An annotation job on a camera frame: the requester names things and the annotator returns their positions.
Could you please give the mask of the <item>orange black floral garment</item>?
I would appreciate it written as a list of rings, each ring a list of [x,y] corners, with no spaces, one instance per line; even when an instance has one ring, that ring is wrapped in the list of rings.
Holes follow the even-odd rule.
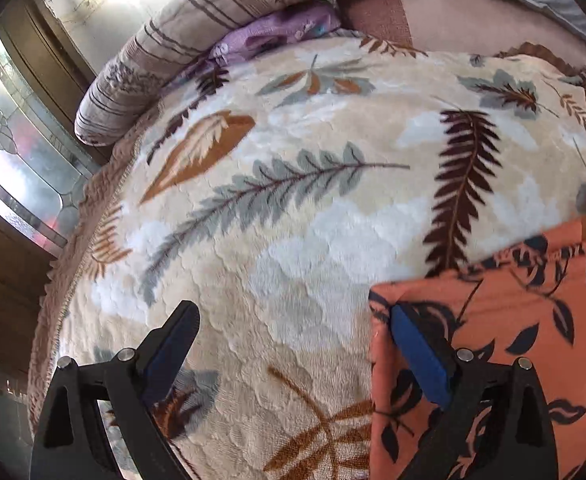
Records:
[[[586,462],[585,228],[564,223],[463,270],[370,289],[371,478],[398,478],[442,414],[394,344],[389,315],[398,302],[477,359],[530,359],[550,410],[558,475],[577,476]]]

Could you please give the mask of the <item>pink bed sheet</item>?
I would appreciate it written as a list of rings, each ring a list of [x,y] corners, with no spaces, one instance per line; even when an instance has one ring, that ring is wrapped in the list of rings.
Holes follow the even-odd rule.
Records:
[[[586,42],[514,0],[337,0],[344,26],[422,51],[497,54],[528,41],[570,65]]]

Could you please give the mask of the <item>wooden glass door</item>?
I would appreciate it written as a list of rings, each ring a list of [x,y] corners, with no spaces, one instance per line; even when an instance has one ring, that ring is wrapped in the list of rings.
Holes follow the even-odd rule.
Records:
[[[8,2],[0,14],[0,372],[17,380],[28,374],[51,262],[111,155],[73,134],[92,79],[44,0]]]

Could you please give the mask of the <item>purple floral cloth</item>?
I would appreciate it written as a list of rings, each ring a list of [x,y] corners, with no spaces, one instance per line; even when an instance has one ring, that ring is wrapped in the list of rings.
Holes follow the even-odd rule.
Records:
[[[316,39],[341,27],[327,0],[309,0],[258,18],[220,39],[208,53],[219,66],[249,61],[265,51]]]

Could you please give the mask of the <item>cream leaf pattern blanket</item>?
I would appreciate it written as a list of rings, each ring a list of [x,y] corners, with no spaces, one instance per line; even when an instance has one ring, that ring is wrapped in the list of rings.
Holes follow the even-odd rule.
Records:
[[[190,300],[199,333],[151,411],[192,478],[373,479],[370,289],[586,222],[586,70],[543,48],[283,47],[177,84],[80,210],[32,424],[61,356],[107,361]]]

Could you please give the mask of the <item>striped beige bolster pillow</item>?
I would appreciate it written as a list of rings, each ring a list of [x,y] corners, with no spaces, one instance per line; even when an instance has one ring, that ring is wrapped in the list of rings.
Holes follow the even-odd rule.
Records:
[[[223,36],[307,0],[171,0],[127,40],[80,102],[74,133],[93,146],[120,140],[167,82]]]

